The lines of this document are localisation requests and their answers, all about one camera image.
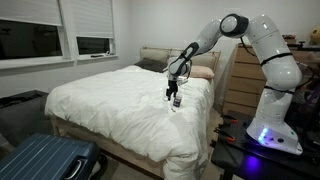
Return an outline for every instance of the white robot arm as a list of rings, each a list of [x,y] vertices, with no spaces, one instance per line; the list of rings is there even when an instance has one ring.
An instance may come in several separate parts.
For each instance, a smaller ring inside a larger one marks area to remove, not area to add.
[[[177,80],[190,71],[190,58],[214,47],[221,36],[246,36],[258,59],[267,83],[261,95],[256,115],[247,133],[262,146],[300,155],[302,147],[297,134],[284,122],[295,87],[302,74],[274,22],[265,15],[249,21],[246,17],[229,14],[222,20],[211,21],[182,54],[169,62],[170,100],[178,92]]]

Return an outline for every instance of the white duvet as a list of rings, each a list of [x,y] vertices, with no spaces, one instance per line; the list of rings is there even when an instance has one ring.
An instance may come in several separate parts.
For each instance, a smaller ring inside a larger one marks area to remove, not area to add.
[[[129,66],[59,86],[46,114],[112,138],[127,149],[164,161],[166,179],[199,179],[208,159],[206,126],[213,86],[189,78],[179,87],[182,103],[164,101],[166,74]]]

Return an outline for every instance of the black table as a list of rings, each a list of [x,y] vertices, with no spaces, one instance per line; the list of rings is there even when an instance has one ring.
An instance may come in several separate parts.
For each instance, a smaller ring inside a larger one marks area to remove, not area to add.
[[[236,117],[239,120],[239,123],[241,123],[241,118],[238,117],[243,117],[243,114],[237,112],[228,112],[228,114]],[[228,126],[223,126],[221,129],[224,131],[228,130]],[[270,151],[272,153],[282,153],[277,150]],[[295,160],[294,162],[292,161],[292,163],[296,165],[297,163],[301,163],[301,167],[305,168],[306,166],[310,166],[310,169],[313,169],[311,172],[302,172],[299,169],[294,169],[290,166],[280,164],[276,161],[269,160],[254,153],[250,153],[249,151],[232,146],[228,144],[224,140],[224,136],[221,135],[219,135],[218,140],[215,143],[211,162],[225,170],[223,175],[224,180],[231,180],[233,174],[249,180],[320,179],[320,167],[318,166],[315,167],[313,164],[307,164],[303,160]],[[314,169],[316,168],[319,169],[317,174],[314,173]]]

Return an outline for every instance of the wooden bed frame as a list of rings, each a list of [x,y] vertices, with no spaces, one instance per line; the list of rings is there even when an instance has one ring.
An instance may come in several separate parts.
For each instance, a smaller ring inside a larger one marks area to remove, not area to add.
[[[173,50],[179,51],[179,49],[165,49],[165,48],[149,48],[149,49],[159,49],[159,50]],[[209,55],[213,55],[216,57],[216,61],[214,62],[214,67],[212,67],[213,72],[215,72],[220,52],[208,52]],[[105,136],[94,133],[88,130],[85,127],[74,124],[70,121],[63,120],[56,116],[50,116],[51,123],[53,126],[53,130],[55,135],[61,136],[60,131],[65,131],[67,135],[71,135],[75,138],[79,138],[86,141],[95,142],[106,155],[111,158],[116,159],[117,161],[124,163],[128,166],[131,166],[138,171],[153,177],[154,179],[164,179],[164,174],[162,171],[163,161],[154,162],[148,157],[141,156],[136,154],[135,152],[125,149],[120,144],[116,143],[110,138],[106,138]]]

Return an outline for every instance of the suitcase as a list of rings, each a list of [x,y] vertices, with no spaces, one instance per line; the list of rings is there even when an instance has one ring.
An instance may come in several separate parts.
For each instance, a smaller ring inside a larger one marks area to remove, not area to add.
[[[95,143],[33,134],[0,162],[0,180],[84,180],[99,157]]]

